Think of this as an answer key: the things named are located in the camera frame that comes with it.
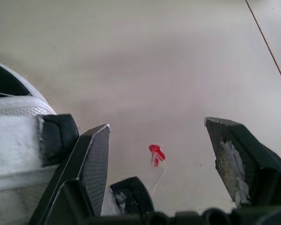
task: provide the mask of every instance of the black plastic part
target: black plastic part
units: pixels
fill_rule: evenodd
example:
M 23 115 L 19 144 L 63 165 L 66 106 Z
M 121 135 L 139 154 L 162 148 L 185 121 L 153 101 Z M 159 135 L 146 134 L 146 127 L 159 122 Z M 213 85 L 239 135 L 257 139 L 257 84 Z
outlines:
M 43 164 L 59 164 L 73 150 L 78 137 L 78 129 L 70 114 L 44 115 L 41 134 Z
M 124 214 L 153 212 L 154 206 L 149 192 L 138 177 L 131 177 L 111 185 L 117 205 Z
M 281 205 L 281 159 L 262 145 L 242 124 L 218 118 L 206 118 L 206 127 L 216 157 L 216 169 L 235 201 L 237 178 L 227 179 L 233 167 L 221 143 L 232 142 L 244 165 L 244 181 L 249 187 L 250 203 L 241 206 Z
M 81 224 L 99 216 L 107 180 L 110 129 L 102 125 L 82 134 L 61 162 L 30 224 Z
M 89 217 L 84 224 L 90 225 L 281 225 L 281 206 L 252 207 L 233 210 L 226 214 L 219 209 L 206 210 L 202 216 L 196 212 L 178 212 L 175 217 L 163 213 L 143 216 Z
M 10 72 L 0 66 L 0 93 L 8 95 L 31 95 L 28 89 Z

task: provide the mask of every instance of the white string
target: white string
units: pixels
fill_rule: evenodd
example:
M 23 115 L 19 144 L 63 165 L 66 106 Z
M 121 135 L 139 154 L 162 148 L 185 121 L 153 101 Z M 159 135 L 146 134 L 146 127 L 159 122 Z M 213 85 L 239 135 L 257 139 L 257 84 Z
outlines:
M 151 191 L 151 197 L 153 197 L 155 191 L 156 191 L 156 188 L 157 188 L 157 185 L 158 183 L 160 182 L 160 180 L 164 177 L 165 173 L 167 172 L 167 164 L 165 163 L 165 161 L 163 159 L 161 159 L 159 157 L 159 155 L 157 155 L 157 157 L 159 158 L 160 161 L 163 162 L 164 164 L 164 168 L 163 168 L 163 172 L 161 174 L 161 176 L 158 178 L 158 180 L 155 182 L 155 184 L 153 185 L 153 188 L 152 188 L 152 191 Z

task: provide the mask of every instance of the white floor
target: white floor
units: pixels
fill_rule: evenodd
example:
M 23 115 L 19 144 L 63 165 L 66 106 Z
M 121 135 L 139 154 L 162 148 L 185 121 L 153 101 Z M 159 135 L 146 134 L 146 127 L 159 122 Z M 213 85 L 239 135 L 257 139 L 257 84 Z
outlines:
M 156 210 L 235 205 L 215 170 L 206 116 L 245 124 L 281 156 L 281 76 L 239 0 L 0 1 L 0 61 L 81 131 L 110 123 L 108 183 L 166 155 Z
M 281 70 L 281 0 L 248 3 Z

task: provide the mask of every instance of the red line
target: red line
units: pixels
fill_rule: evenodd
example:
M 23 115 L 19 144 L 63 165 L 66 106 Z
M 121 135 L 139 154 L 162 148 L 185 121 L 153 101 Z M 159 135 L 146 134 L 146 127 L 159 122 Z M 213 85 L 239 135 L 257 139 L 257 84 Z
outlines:
M 254 20 L 255 20 L 255 23 L 256 23 L 256 25 L 258 26 L 258 29 L 259 29 L 259 31 L 260 31 L 260 33 L 261 33 L 261 35 L 262 35 L 262 38 L 263 38 L 264 42 L 266 43 L 267 48 L 268 48 L 268 50 L 269 50 L 269 52 L 270 52 L 270 54 L 271 54 L 271 56 L 272 56 L 272 58 L 273 58 L 273 60 L 274 60 L 274 63 L 275 63 L 275 65 L 276 65 L 276 67 L 277 67 L 277 69 L 278 69 L 278 71 L 279 71 L 279 74 L 280 74 L 280 76 L 281 76 L 281 70 L 280 70 L 280 68 L 279 68 L 279 66 L 278 66 L 278 64 L 277 64 L 277 62 L 276 62 L 276 59 L 275 59 L 275 57 L 274 57 L 274 55 L 273 55 L 273 53 L 272 53 L 270 47 L 268 46 L 268 43 L 267 43 L 267 41 L 266 41 L 266 38 L 264 37 L 264 35 L 263 35 L 262 31 L 261 31 L 261 28 L 260 28 L 260 26 L 259 26 L 259 24 L 258 24 L 258 22 L 257 22 L 257 20 L 256 20 L 256 17 L 255 17 L 255 15 L 254 15 L 254 13 L 253 13 L 253 11 L 252 11 L 252 9 L 251 9 L 251 7 L 250 7 L 248 1 L 245 0 L 245 2 L 247 3 L 247 5 L 248 5 L 248 7 L 249 7 L 249 10 L 250 10 L 250 12 L 251 12 L 251 14 L 252 14 L 252 16 L 253 16 L 253 18 L 254 18 Z

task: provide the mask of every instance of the red plastic piece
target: red plastic piece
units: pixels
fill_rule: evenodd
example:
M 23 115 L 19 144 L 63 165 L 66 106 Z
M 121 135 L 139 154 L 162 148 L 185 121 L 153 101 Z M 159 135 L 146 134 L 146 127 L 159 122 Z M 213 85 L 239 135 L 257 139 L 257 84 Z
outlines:
M 159 145 L 152 144 L 149 146 L 150 152 L 152 153 L 151 163 L 154 167 L 158 167 L 159 160 L 165 160 L 164 153 L 160 150 Z

